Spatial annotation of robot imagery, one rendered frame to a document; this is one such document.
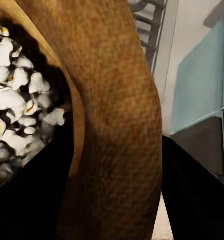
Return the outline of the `popcorn bag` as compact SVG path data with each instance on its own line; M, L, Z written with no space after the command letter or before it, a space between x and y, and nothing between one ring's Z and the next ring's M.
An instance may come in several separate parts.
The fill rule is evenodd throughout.
M151 240L161 105L127 0L0 0L0 25L58 91L52 139L73 134L53 240Z

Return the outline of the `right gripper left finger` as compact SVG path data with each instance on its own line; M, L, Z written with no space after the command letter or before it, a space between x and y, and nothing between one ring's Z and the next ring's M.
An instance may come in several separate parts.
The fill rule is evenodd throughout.
M53 240L73 154L72 133L53 139L0 188L0 240Z

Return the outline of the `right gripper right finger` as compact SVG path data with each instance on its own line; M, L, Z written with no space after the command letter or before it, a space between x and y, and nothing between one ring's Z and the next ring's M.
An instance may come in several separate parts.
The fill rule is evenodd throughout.
M224 240L224 185L162 137L162 189L174 240Z

